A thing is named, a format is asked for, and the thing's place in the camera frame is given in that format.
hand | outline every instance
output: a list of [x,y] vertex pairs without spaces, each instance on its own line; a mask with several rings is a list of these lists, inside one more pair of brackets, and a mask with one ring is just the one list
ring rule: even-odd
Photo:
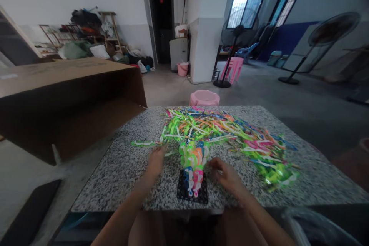
[[213,176],[236,198],[240,200],[245,192],[248,193],[237,172],[231,165],[225,163],[219,157],[213,158],[209,162],[209,165],[212,167]]
[[161,171],[163,170],[163,160],[164,155],[166,153],[166,145],[162,147],[155,148],[149,157],[149,160],[147,162],[147,170],[146,172],[154,177],[157,178]]

pink bucket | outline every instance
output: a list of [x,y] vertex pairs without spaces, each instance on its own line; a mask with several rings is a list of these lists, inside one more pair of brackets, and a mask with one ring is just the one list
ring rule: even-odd
[[178,76],[187,76],[188,63],[177,63]]

pink plastic stool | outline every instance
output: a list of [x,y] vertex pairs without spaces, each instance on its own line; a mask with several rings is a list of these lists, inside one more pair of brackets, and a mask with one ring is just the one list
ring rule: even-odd
[[[229,67],[228,67],[228,72],[226,74],[226,78],[228,78],[231,69],[233,69],[232,70],[232,77],[229,81],[231,84],[233,83],[234,78],[236,77],[237,69],[238,69],[238,73],[237,73],[236,81],[238,81],[238,77],[241,73],[242,64],[243,64],[243,58],[240,58],[240,57],[232,57],[231,58],[231,61],[229,63]],[[224,69],[223,69],[222,76],[220,77],[221,80],[223,80],[223,76],[224,76],[224,73],[226,71],[226,67],[224,67]]]
[[220,97],[209,90],[196,90],[191,93],[190,106],[219,106]]

speckled countertop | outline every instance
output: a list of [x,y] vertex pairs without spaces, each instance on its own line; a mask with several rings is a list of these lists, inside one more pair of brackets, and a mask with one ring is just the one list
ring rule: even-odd
[[[261,205],[295,206],[369,203],[369,194],[357,186],[306,141],[261,106],[209,107],[224,110],[243,120],[266,128],[271,134],[285,134],[285,140],[298,151],[287,150],[286,159],[301,167],[300,177],[289,187],[272,193],[263,188],[260,175],[252,163],[240,153],[228,152],[229,145],[214,145],[210,158],[219,156],[231,164],[242,182]],[[135,147],[132,141],[158,140],[164,125],[164,107],[148,108],[122,126],[105,156],[78,196],[72,211],[115,211],[129,195],[134,184],[146,170],[151,148]],[[165,158],[164,170],[145,200],[143,208],[150,209],[221,209],[236,206],[237,201],[223,188],[208,178],[208,204],[203,205],[176,197],[180,158]]]

dark doorway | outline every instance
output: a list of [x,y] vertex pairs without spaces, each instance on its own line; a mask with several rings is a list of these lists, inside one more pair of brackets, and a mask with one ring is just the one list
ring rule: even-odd
[[158,63],[170,63],[169,41],[174,39],[173,0],[150,0]]

